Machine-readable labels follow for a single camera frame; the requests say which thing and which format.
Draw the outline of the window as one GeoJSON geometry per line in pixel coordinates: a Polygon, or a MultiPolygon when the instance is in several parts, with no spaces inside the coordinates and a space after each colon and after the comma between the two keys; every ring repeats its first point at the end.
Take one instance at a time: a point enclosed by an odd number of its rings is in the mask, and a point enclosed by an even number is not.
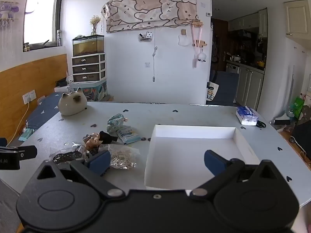
{"type": "Polygon", "coordinates": [[[23,51],[61,46],[62,0],[26,0],[23,51]]]}

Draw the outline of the light blue patterned pouch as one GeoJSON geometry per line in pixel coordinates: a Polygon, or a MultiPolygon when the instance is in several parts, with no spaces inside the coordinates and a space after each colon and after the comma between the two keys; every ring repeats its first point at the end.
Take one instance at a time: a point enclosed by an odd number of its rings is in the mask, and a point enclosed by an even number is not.
{"type": "Polygon", "coordinates": [[[107,132],[115,133],[117,130],[121,129],[124,126],[124,123],[127,122],[127,118],[123,114],[116,114],[112,116],[107,121],[107,132]]]}

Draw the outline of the cat shaped ceramic figurine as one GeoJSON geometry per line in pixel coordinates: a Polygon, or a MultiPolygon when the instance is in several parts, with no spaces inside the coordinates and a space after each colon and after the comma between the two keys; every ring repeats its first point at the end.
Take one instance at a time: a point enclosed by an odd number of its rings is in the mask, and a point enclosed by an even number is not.
{"type": "Polygon", "coordinates": [[[62,116],[75,115],[85,110],[86,107],[87,98],[81,88],[73,93],[63,93],[58,103],[58,109],[62,116]]]}

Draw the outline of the blue tissue pack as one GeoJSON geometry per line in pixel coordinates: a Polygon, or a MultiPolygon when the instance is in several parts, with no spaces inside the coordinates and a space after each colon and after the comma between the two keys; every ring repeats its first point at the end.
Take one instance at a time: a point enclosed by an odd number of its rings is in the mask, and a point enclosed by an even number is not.
{"type": "Polygon", "coordinates": [[[236,116],[240,123],[244,126],[255,126],[257,125],[258,116],[248,106],[238,106],[236,116]]]}

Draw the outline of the bear pattern hanging cloth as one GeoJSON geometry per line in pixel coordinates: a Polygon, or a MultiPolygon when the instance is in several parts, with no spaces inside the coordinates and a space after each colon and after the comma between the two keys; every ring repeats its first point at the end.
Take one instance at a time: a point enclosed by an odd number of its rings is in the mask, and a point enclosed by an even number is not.
{"type": "Polygon", "coordinates": [[[102,14],[108,33],[179,27],[199,20],[197,0],[109,0],[102,14]]]}

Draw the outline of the bag of dark cord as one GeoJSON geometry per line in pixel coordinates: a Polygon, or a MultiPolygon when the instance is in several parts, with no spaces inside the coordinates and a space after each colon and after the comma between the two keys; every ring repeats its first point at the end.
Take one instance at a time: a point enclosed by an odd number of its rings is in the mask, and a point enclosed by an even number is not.
{"type": "Polygon", "coordinates": [[[76,159],[85,159],[86,149],[83,145],[73,144],[71,147],[63,148],[50,154],[50,159],[55,164],[71,162],[76,159]]]}

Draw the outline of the white shallow tray box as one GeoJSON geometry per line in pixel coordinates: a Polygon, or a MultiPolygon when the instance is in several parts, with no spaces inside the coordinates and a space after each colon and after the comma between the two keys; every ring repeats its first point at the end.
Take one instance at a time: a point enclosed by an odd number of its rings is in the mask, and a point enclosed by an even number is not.
{"type": "Polygon", "coordinates": [[[260,163],[235,127],[156,125],[144,172],[145,186],[150,190],[190,190],[205,183],[214,176],[204,163],[207,150],[227,160],[260,163]]]}

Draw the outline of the upper white cupboard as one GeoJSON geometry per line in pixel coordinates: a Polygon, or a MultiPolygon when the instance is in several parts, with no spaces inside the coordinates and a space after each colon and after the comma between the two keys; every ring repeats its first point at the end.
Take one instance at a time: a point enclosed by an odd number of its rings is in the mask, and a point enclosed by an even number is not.
{"type": "Polygon", "coordinates": [[[310,9],[308,0],[284,3],[286,35],[291,38],[310,40],[310,9]]]}

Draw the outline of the white tote bag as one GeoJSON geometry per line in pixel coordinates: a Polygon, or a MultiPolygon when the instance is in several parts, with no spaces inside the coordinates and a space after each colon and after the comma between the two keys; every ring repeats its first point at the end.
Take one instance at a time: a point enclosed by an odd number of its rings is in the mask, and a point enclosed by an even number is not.
{"type": "Polygon", "coordinates": [[[213,82],[207,84],[207,101],[211,102],[215,98],[219,85],[213,82]]]}

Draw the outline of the dried flower vase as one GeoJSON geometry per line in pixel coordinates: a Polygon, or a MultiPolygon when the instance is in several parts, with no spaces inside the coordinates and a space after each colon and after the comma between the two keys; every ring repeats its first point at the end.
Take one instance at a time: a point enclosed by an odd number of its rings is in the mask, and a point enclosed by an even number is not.
{"type": "Polygon", "coordinates": [[[96,35],[97,26],[100,23],[100,21],[101,18],[97,15],[93,15],[92,18],[90,19],[90,25],[92,28],[91,35],[96,35]]]}

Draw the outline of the bag of cream cords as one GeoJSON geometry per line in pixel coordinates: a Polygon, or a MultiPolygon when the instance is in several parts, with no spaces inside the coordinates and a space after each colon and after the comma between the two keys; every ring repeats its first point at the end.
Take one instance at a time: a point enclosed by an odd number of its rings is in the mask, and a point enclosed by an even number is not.
{"type": "Polygon", "coordinates": [[[107,150],[111,155],[110,166],[115,169],[129,170],[137,166],[139,149],[119,144],[100,145],[99,151],[107,150]]]}

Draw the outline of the white wall socket pair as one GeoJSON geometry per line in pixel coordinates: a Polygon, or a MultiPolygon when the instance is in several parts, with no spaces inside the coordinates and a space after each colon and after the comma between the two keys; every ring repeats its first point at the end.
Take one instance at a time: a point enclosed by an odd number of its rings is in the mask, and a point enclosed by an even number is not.
{"type": "Polygon", "coordinates": [[[36,91],[32,90],[29,93],[24,94],[22,98],[23,98],[24,104],[26,105],[36,99],[36,91]]]}

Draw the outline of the kitchen lower cabinets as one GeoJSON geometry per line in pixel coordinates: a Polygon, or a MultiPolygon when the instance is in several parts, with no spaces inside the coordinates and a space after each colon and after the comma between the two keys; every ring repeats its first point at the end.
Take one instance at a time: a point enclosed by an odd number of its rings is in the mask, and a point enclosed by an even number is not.
{"type": "Polygon", "coordinates": [[[235,101],[257,110],[264,82],[264,71],[241,63],[227,61],[226,71],[239,75],[235,101]]]}

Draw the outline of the green shopping bag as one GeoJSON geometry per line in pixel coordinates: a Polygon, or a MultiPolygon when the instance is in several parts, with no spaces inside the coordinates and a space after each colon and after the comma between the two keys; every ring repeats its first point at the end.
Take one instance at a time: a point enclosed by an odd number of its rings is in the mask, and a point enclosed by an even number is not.
{"type": "Polygon", "coordinates": [[[292,110],[293,110],[293,114],[295,118],[299,119],[299,115],[301,113],[303,106],[304,106],[304,100],[300,97],[296,97],[292,105],[292,110]]]}

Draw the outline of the blue white wipes packet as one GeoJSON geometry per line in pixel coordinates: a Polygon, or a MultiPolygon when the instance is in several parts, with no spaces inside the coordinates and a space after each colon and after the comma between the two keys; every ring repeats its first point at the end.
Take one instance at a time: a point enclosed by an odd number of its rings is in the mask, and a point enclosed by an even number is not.
{"type": "Polygon", "coordinates": [[[134,132],[130,126],[124,126],[120,128],[116,131],[116,134],[125,145],[141,140],[141,137],[136,132],[134,132]]]}

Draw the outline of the patterned storage box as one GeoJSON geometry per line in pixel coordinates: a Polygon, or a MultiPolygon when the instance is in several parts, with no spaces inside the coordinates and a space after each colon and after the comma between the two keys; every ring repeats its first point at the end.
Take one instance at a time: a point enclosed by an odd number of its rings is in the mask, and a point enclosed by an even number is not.
{"type": "Polygon", "coordinates": [[[75,83],[74,88],[80,88],[87,100],[91,102],[101,101],[108,95],[106,79],[96,82],[75,83]]]}

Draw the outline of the glass fish tank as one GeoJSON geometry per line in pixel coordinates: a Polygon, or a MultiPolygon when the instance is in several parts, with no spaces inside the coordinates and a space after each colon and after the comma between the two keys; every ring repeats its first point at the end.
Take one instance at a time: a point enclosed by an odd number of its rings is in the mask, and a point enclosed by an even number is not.
{"type": "Polygon", "coordinates": [[[73,56],[104,52],[104,35],[81,36],[72,39],[73,56]]]}

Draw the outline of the grey three drawer cabinet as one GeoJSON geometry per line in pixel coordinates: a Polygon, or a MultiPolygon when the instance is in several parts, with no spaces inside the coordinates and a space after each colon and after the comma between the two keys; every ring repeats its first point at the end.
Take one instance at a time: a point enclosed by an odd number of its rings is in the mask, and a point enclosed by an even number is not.
{"type": "Polygon", "coordinates": [[[106,79],[105,53],[72,57],[72,73],[75,83],[97,82],[106,79]]]}

